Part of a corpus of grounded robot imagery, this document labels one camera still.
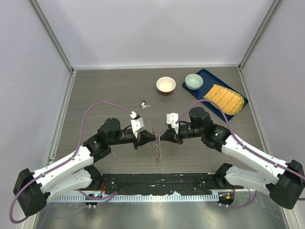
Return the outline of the metal key organizer disc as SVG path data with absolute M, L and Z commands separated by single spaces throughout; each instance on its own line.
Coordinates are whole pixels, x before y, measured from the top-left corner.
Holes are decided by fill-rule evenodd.
M 155 129 L 151 129 L 151 134 L 155 136 L 155 140 L 152 141 L 153 154 L 156 162 L 159 162 L 162 155 L 162 148 L 160 145 L 160 137 L 157 135 Z

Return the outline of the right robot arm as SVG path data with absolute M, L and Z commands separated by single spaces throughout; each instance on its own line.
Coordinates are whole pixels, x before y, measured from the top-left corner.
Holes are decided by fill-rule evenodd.
M 293 209 L 305 188 L 305 173 L 300 162 L 286 162 L 247 144 L 230 129 L 213 123 L 202 107 L 189 110 L 189 122 L 179 120 L 177 113 L 166 115 L 168 128 L 161 141 L 182 144 L 185 139 L 199 137 L 204 145 L 234 157 L 253 171 L 223 164 L 215 176 L 220 188 L 243 186 L 268 195 L 276 204 Z

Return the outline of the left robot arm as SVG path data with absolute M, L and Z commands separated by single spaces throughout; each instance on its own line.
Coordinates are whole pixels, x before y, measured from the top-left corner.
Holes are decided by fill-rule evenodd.
M 11 205 L 19 203 L 25 217 L 29 217 L 62 194 L 82 188 L 97 190 L 102 175 L 93 164 L 110 154 L 111 146 L 132 144 L 137 149 L 155 140 L 140 117 L 132 119 L 125 129 L 121 129 L 118 119 L 109 118 L 95 135 L 64 158 L 33 172 L 22 170 L 13 188 L 15 198 Z

